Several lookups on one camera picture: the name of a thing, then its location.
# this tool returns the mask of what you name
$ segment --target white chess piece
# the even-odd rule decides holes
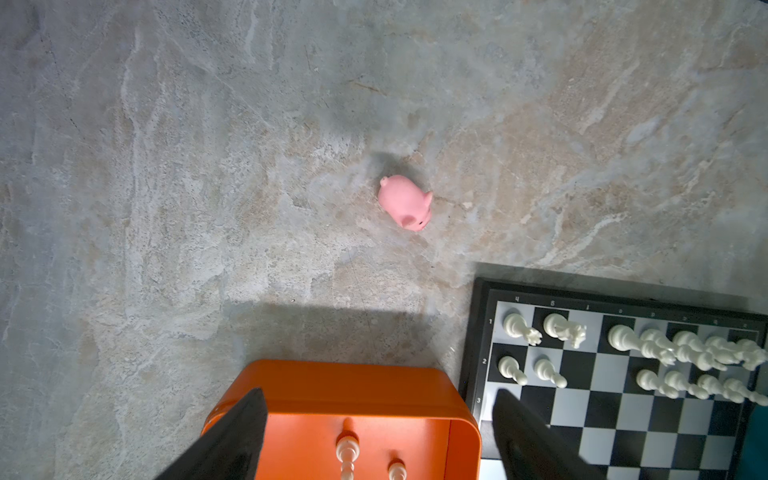
[[[570,340],[571,345],[575,349],[587,338],[586,326],[572,322],[560,313],[550,313],[547,315],[544,319],[544,331],[547,335],[563,342]]]
[[[676,390],[684,390],[701,400],[710,398],[710,394],[707,390],[698,385],[689,383],[680,372],[667,372],[664,376],[664,383]]]
[[[691,348],[690,344],[683,344],[677,348],[675,357],[681,362],[691,362],[699,370],[707,371],[709,369],[725,370],[726,366],[715,360],[715,357],[709,352],[699,352]]]
[[[631,328],[626,325],[616,325],[608,332],[608,343],[616,350],[626,352],[627,350],[640,350],[640,353],[647,359],[658,359],[664,365],[674,364],[674,354],[658,346],[650,340],[641,340],[634,334]]]
[[[750,339],[741,339],[738,342],[736,342],[736,345],[745,352],[754,352],[755,350],[760,350],[763,352],[764,355],[768,356],[768,352],[760,348],[760,345],[757,345],[757,342]]]
[[[744,363],[742,363],[741,366],[751,372],[766,362],[766,357],[759,351],[742,352],[742,359],[744,360]]]
[[[728,379],[723,382],[723,387],[739,393],[744,396],[744,398],[748,399],[750,402],[755,402],[757,405],[768,406],[768,396],[749,390],[739,379]]]
[[[527,385],[528,377],[520,370],[520,364],[510,356],[503,356],[498,361],[498,372],[506,379],[513,379],[519,385]]]
[[[707,350],[707,347],[699,340],[696,333],[688,332],[687,330],[675,333],[672,341],[677,345],[688,345],[694,352],[704,352]]]
[[[536,362],[533,367],[533,371],[536,372],[536,376],[542,380],[549,380],[554,383],[559,389],[564,389],[568,385],[568,381],[555,372],[554,365],[547,359],[541,359]]]
[[[667,385],[659,379],[659,376],[650,370],[641,370],[637,373],[634,379],[635,382],[643,390],[650,392],[651,390],[657,390],[661,395],[676,399],[680,396],[680,393],[674,387]]]
[[[541,332],[525,324],[523,315],[519,313],[510,313],[507,318],[504,319],[504,331],[516,339],[523,337],[528,345],[538,345],[541,343]]]
[[[722,395],[726,400],[730,400],[734,403],[741,403],[744,401],[744,396],[738,392],[734,392],[731,389],[726,389],[722,383],[720,383],[712,375],[702,375],[696,381],[696,384],[705,389],[711,395]]]
[[[640,335],[641,340],[650,341],[656,343],[663,349],[674,351],[677,349],[677,345],[672,343],[667,336],[665,336],[660,330],[648,329]]]
[[[711,336],[704,342],[704,345],[707,351],[720,363],[733,365],[739,362],[735,355],[739,347],[736,343],[726,341],[722,336]]]
[[[742,366],[749,371],[756,369],[768,360],[768,352],[761,349],[753,340],[741,339],[736,345],[739,347],[737,354],[740,354],[744,360]]]

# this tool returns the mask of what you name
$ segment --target gray stone floor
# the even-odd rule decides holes
[[[757,0],[0,9],[4,478],[150,478],[254,359],[455,382],[476,274],[765,310]]]

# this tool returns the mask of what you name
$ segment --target orange plastic container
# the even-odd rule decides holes
[[[336,442],[343,432],[359,440],[355,478],[386,480],[396,459],[408,478],[478,477],[480,432],[443,372],[259,360],[224,393],[203,433],[256,387],[269,410],[257,480],[339,478]]]

